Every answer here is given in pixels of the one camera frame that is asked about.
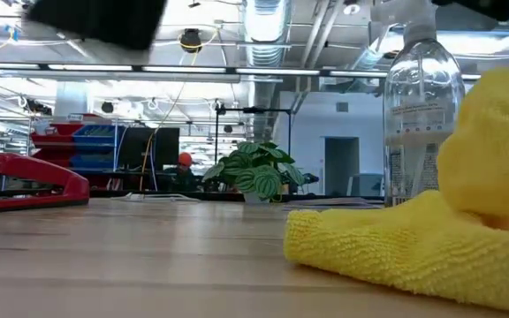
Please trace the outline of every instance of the potted plant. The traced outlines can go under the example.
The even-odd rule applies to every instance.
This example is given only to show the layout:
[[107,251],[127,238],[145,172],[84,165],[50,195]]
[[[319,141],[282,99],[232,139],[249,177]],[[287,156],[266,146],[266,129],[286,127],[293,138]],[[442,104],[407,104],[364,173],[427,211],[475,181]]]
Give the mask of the potted plant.
[[236,186],[249,203],[268,201],[281,193],[284,184],[304,184],[304,177],[293,163],[295,161],[272,142],[246,141],[209,168],[203,180],[220,178],[227,185]]

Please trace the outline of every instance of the blue bin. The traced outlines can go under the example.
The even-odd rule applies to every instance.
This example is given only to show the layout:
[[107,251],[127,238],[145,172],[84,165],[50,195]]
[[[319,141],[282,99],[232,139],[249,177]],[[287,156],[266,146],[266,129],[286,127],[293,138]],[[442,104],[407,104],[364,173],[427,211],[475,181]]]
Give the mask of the blue bin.
[[[118,126],[117,141],[125,128]],[[115,126],[114,125],[85,125],[73,135],[74,145],[79,150],[84,151],[104,151],[115,148]]]
[[71,167],[76,169],[112,170],[113,154],[75,155],[70,158]]

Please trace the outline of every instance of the doorway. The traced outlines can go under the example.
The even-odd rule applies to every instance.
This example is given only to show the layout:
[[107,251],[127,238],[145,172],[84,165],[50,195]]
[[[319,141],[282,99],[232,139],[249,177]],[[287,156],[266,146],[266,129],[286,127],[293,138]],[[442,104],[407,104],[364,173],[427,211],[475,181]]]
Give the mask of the doorway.
[[325,195],[346,196],[349,179],[359,174],[359,139],[325,137]]

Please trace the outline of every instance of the table surface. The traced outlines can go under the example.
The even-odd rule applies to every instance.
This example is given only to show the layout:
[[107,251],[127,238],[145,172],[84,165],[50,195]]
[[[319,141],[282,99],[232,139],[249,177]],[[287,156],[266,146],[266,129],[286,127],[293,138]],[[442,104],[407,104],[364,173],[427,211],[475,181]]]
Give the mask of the table surface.
[[0,214],[0,317],[509,317],[288,263],[279,205]]

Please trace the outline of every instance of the red hat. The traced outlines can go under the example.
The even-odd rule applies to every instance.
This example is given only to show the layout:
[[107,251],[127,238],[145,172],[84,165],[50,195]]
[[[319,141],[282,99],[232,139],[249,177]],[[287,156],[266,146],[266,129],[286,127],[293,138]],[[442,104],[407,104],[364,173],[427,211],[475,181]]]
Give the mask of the red hat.
[[192,156],[188,153],[181,153],[178,158],[178,163],[190,167],[192,165]]

